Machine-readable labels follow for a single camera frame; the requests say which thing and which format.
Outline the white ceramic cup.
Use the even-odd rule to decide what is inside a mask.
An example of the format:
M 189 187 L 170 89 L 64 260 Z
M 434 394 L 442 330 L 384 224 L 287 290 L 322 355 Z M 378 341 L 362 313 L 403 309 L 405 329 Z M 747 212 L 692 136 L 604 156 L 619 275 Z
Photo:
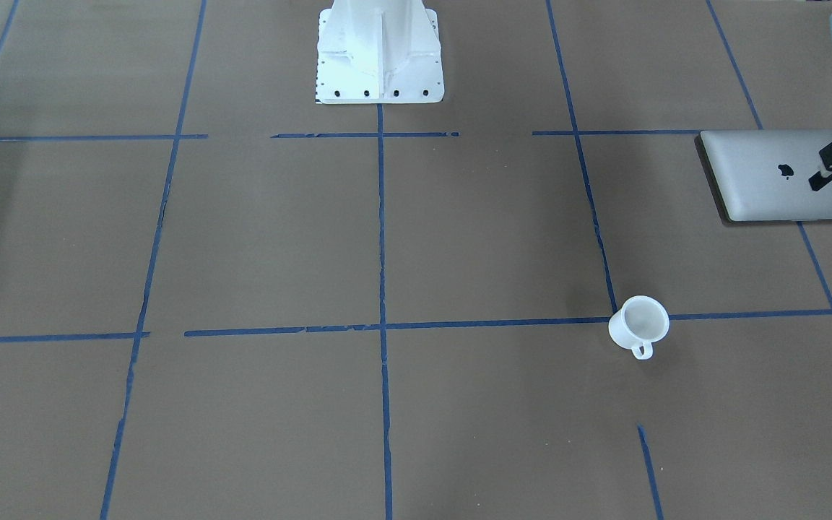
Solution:
M 612 342 L 633 353 L 637 360 L 654 356 L 654 343 L 670 330 L 670 315 L 658 300 L 647 295 L 630 297 L 611 316 L 608 332 Z

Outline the silver closed laptop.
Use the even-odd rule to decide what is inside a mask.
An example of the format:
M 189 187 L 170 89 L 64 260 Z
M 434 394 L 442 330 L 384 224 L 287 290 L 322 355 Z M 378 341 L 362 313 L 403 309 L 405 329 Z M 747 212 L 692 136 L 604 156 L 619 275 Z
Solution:
M 832 220 L 832 182 L 812 191 L 832 129 L 704 129 L 707 171 L 730 222 Z

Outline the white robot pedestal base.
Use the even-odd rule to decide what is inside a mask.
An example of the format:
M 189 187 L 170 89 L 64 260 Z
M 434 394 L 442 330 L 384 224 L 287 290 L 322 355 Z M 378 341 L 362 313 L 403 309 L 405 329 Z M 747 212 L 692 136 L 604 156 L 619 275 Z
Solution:
M 439 103 L 437 13 L 422 1 L 334 1 L 318 17 L 315 102 Z

